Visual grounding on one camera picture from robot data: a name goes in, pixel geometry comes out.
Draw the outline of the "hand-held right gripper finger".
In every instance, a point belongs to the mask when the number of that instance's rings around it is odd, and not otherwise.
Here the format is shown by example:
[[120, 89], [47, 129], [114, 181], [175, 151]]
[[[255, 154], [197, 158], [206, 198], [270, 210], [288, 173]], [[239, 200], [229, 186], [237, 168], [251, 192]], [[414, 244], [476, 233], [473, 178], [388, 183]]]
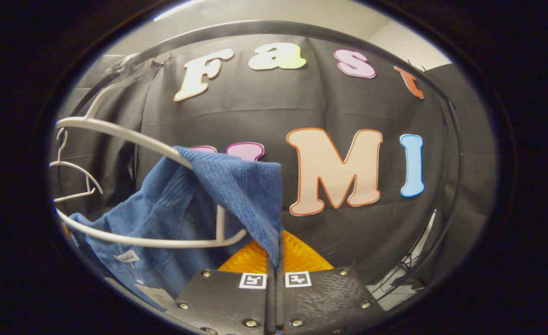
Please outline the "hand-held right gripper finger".
[[385, 316], [352, 267], [332, 267], [287, 231], [280, 256], [276, 325], [283, 335], [359, 335]]
[[249, 242], [221, 267], [202, 269], [167, 315], [206, 335], [271, 335], [275, 331], [274, 272], [267, 252]]

